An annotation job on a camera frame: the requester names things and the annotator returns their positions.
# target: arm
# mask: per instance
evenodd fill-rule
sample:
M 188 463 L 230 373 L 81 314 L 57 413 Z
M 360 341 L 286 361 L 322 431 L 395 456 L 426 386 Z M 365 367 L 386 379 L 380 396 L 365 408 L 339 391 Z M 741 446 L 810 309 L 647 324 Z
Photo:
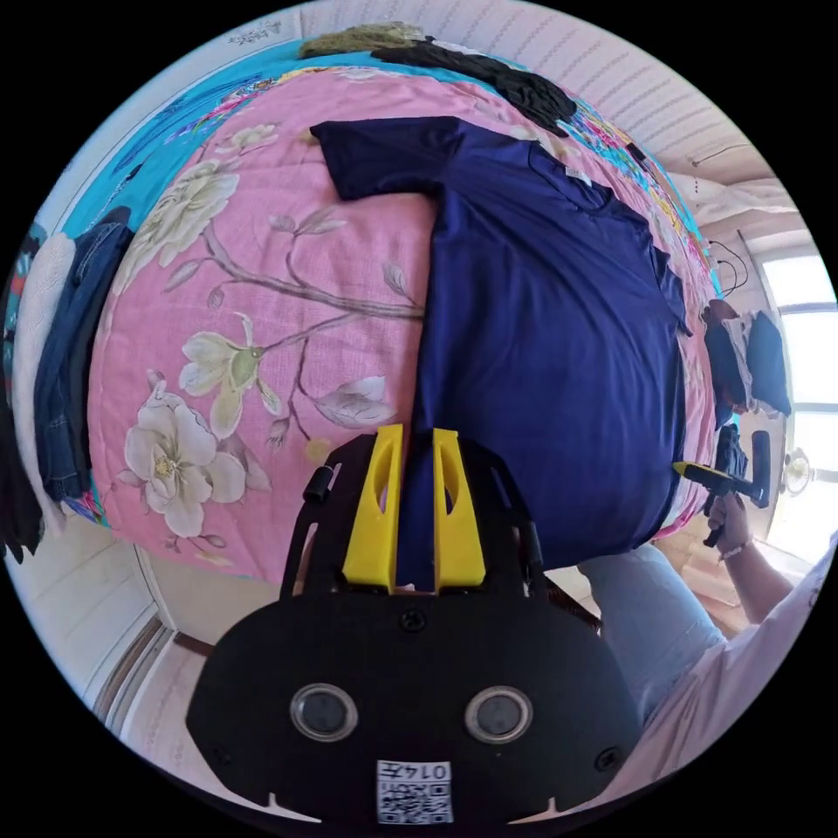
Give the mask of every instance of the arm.
M 793 586 L 768 564 L 753 545 L 745 505 L 733 492 L 713 502 L 710 527 L 717 529 L 720 526 L 725 530 L 717 543 L 719 554 L 725 555 L 737 547 L 742 548 L 726 559 L 725 564 L 745 615 L 752 623 L 762 622 L 774 606 L 786 598 Z

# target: white sweater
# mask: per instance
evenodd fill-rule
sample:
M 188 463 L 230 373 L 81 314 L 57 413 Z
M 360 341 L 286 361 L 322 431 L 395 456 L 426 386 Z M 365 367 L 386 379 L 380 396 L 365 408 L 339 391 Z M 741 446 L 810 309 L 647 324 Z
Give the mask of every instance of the white sweater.
M 17 309 L 15 353 L 11 368 L 11 407 L 15 416 L 17 447 L 26 476 L 44 513 L 44 521 L 55 535 L 64 530 L 66 517 L 46 493 L 38 470 L 35 379 L 55 318 L 58 298 L 64 290 L 75 255 L 75 242 L 64 233 L 56 233 L 44 242 L 32 259 Z

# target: white shirt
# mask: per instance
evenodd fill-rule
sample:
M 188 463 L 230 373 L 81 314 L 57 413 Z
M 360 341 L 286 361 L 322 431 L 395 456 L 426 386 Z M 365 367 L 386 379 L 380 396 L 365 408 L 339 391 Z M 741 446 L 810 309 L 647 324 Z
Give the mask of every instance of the white shirt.
M 597 807 L 639 791 L 706 751 L 748 709 L 797 640 L 832 565 L 838 532 L 827 554 L 757 626 L 704 653 L 663 701 L 635 750 L 608 788 L 566 812 L 548 809 L 540 821 Z

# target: person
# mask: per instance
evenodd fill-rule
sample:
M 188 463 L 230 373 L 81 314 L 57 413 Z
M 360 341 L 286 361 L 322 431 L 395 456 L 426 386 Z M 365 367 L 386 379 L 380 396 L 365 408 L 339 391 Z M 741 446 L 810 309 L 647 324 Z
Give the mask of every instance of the person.
M 747 710 L 783 662 L 814 606 L 838 543 L 797 586 L 754 545 L 745 505 L 716 498 L 717 548 L 752 624 L 728 641 L 666 557 L 651 544 L 579 565 L 600 607 L 602 639 L 637 702 L 643 733 L 602 794 L 537 821 L 617 800 L 687 765 Z

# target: hand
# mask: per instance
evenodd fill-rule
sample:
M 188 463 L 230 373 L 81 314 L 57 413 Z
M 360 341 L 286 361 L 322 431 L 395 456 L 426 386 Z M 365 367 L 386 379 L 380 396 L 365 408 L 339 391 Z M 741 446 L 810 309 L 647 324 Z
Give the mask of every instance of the hand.
M 751 539 L 745 504 L 734 491 L 729 491 L 713 501 L 708 524 L 712 530 L 717 530 L 720 526 L 725 528 L 716 543 L 720 553 L 728 553 Z

